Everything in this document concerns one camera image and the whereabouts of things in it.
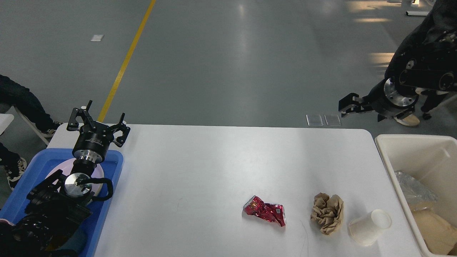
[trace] clear plastic bag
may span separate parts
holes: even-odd
[[[402,171],[396,171],[395,176],[411,211],[431,209],[438,201],[433,191],[412,176]]]

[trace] concrete floor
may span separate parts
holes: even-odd
[[[30,88],[56,120],[89,99],[97,118],[149,4],[1,1],[0,74]],[[423,20],[404,14],[411,9],[393,0],[157,0],[104,122],[125,112],[140,124],[308,127],[306,114],[338,114],[339,99],[383,78]],[[430,9],[421,1],[414,10]],[[105,37],[90,42],[94,34]],[[375,113],[340,128],[456,137],[456,108],[416,128],[377,123]],[[45,148],[18,116],[0,139],[28,161]],[[0,206],[9,193],[2,178]]]

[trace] paper cup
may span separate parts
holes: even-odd
[[[390,215],[380,209],[376,209],[367,215],[354,219],[349,223],[349,235],[357,243],[370,246],[382,233],[390,228],[392,219]]]

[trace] trash bin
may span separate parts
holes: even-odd
[[[394,172],[403,171],[434,191],[439,200],[433,210],[457,227],[457,140],[448,136],[383,134],[375,142],[422,254],[442,256],[428,250]]]

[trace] black cable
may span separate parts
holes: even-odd
[[[114,193],[113,183],[109,178],[106,178],[106,177],[102,177],[102,178],[91,177],[91,178],[87,178],[87,179],[83,179],[83,180],[79,181],[77,183],[77,185],[88,184],[88,183],[106,184],[106,186],[108,187],[108,194],[106,196],[103,196],[103,197],[93,196],[92,197],[92,201],[106,201],[106,200],[110,199],[113,196],[113,193]]]

